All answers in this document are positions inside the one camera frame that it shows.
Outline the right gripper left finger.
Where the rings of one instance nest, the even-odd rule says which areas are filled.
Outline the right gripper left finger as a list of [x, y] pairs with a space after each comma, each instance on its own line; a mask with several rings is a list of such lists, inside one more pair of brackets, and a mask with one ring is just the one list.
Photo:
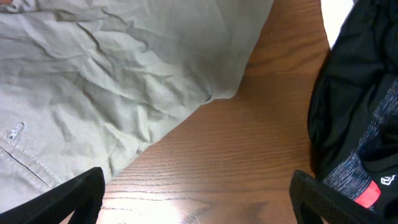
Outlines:
[[94, 167], [1, 214], [1, 223], [96, 223], [105, 191], [103, 171]]

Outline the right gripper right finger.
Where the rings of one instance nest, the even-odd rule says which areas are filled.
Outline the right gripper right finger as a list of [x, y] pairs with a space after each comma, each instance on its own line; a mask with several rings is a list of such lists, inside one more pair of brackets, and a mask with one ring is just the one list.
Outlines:
[[385, 219], [302, 170], [295, 170], [289, 195], [298, 224], [383, 224]]

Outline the khaki green shorts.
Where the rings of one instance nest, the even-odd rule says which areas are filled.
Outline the khaki green shorts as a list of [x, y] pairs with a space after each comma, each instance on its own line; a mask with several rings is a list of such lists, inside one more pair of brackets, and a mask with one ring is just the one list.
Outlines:
[[93, 167], [111, 180], [201, 105], [233, 97], [271, 7], [1, 4], [1, 211]]

